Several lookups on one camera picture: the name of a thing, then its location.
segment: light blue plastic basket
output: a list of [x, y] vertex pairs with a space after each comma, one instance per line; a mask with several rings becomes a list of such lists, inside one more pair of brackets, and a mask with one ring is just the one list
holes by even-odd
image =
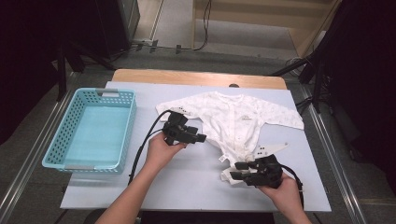
[[62, 172], [121, 173], [136, 112], [133, 91], [78, 89], [42, 161]]

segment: white tabletop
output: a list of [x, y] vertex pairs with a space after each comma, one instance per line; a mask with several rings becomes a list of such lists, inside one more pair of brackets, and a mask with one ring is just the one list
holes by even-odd
[[[121, 175], [73, 174], [67, 187], [62, 208], [93, 209], [108, 207], [126, 188], [137, 149], [141, 146], [151, 124], [158, 117], [155, 105], [206, 91], [223, 94], [246, 94], [295, 109], [289, 91], [184, 86], [148, 83], [108, 82], [110, 89], [129, 89], [136, 94], [137, 111], [124, 172]], [[188, 126], [201, 129], [198, 119]], [[154, 130], [161, 129], [163, 123]], [[278, 125], [263, 125], [259, 144], [289, 146], [275, 155], [278, 161], [292, 168], [304, 184], [304, 209], [306, 211], [331, 211], [321, 183], [318, 168], [306, 140], [304, 131]], [[145, 147], [137, 171], [146, 158]], [[222, 170], [229, 163], [219, 161], [219, 148], [209, 143], [189, 146], [172, 159], [152, 183], [142, 205], [143, 210], [162, 211], [276, 211], [271, 200], [245, 183], [230, 185], [220, 180]]]

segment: white baby garment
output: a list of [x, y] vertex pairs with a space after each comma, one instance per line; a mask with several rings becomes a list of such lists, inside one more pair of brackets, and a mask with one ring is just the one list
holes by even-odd
[[296, 110], [273, 104], [248, 95], [224, 95], [216, 91], [205, 92], [156, 106], [161, 114], [171, 108], [187, 111], [188, 119], [201, 119], [206, 140], [223, 153], [230, 162], [221, 178], [233, 181], [230, 171], [237, 161], [254, 161], [253, 150], [257, 146], [260, 129], [264, 123], [303, 129], [303, 120]]

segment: sleeve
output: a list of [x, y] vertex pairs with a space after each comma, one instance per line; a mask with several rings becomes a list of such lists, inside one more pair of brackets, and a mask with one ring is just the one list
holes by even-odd
[[258, 105], [262, 124], [277, 124], [301, 130], [304, 129], [303, 118], [301, 118], [297, 110], [264, 100], [259, 100]]
[[[187, 119], [197, 119], [200, 117], [200, 112], [205, 108], [205, 98], [209, 93], [202, 93], [198, 95], [189, 96], [179, 100], [160, 103], [156, 106], [158, 114], [165, 110], [183, 111]], [[167, 121], [169, 113], [161, 117], [161, 121]]]

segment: metal rod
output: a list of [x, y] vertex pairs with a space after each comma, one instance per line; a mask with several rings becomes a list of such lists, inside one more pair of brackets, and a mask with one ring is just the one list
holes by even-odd
[[[304, 97], [311, 96], [310, 91], [307, 90], [303, 85], [301, 86], [301, 88]], [[343, 195], [344, 202], [346, 204], [346, 208], [349, 212], [352, 222], [355, 224], [367, 223], [366, 218], [361, 210], [361, 206], [355, 195], [355, 192], [350, 185], [347, 174], [344, 172], [343, 165], [338, 158], [337, 152], [335, 151], [335, 148], [332, 144], [332, 140], [326, 130], [326, 126], [323, 122], [323, 119], [321, 118], [321, 115], [316, 112], [315, 108], [312, 105], [309, 106], [309, 112], [317, 128], [320, 141], [322, 142], [322, 145], [325, 149], [326, 156], [329, 160], [330, 166], [332, 167], [335, 180], [337, 181], [338, 187], [340, 188], [341, 194]]]
[[[76, 73], [72, 73], [69, 84], [71, 87], [75, 87], [76, 83]], [[30, 150], [28, 156], [23, 162], [21, 169], [18, 171], [17, 175], [9, 185], [5, 196], [0, 204], [0, 223], [7, 223], [9, 218], [11, 217], [12, 211], [14, 210], [15, 205], [21, 197], [21, 194], [27, 182], [29, 181], [30, 176], [32, 175], [35, 166], [41, 158], [45, 146], [47, 145], [50, 137], [53, 136], [56, 130], [56, 124], [60, 122], [61, 117], [68, 103], [70, 102], [72, 91], [67, 91], [62, 101], [55, 104], [49, 115], [49, 118], [44, 124], [43, 129], [35, 140], [32, 149]]]

